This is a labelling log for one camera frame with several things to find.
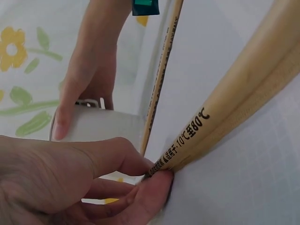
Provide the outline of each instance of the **white cup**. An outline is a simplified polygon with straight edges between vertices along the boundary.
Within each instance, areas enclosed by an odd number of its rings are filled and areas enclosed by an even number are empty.
[[[134,147],[139,150],[141,146],[141,137],[143,134],[144,120],[140,116],[131,115],[112,110],[98,108],[97,102],[91,102],[90,105],[75,105],[72,123],[69,132],[60,142],[93,142],[111,139],[114,137],[124,137],[128,139]],[[55,116],[52,119],[52,125],[49,134],[49,140],[52,138]],[[130,177],[120,172],[113,172],[104,176],[106,179],[118,180],[122,178],[124,182],[135,184],[140,177]]]

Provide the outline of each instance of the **teal clip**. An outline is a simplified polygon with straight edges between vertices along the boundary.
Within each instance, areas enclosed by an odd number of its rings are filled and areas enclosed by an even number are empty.
[[[135,0],[136,5],[151,6],[152,0]]]
[[[132,15],[159,15],[158,0],[132,0]]]

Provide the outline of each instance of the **hand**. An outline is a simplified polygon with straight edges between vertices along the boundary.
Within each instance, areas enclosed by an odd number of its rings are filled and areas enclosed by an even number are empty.
[[[45,142],[0,137],[0,223],[6,225],[146,225],[163,207],[173,179],[158,172],[137,186],[98,178],[150,167],[123,138]],[[119,198],[95,205],[82,198]]]
[[[56,140],[66,136],[78,99],[103,98],[113,110],[117,41],[130,11],[131,0],[90,0],[60,93]]]

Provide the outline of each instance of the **yellow flower pattern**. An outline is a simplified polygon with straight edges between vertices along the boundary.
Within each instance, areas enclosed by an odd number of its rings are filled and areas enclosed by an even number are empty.
[[[27,59],[27,51],[24,47],[25,33],[21,29],[14,31],[12,27],[6,27],[1,32],[0,41],[0,69],[2,72],[8,71],[10,67],[19,68]],[[10,54],[7,48],[12,45],[16,48],[16,53]]]

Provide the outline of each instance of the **fingernail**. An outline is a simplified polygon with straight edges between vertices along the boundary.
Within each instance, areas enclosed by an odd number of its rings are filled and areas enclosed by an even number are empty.
[[[54,139],[60,140],[64,134],[64,128],[62,125],[55,122],[53,127],[53,132],[54,132]]]

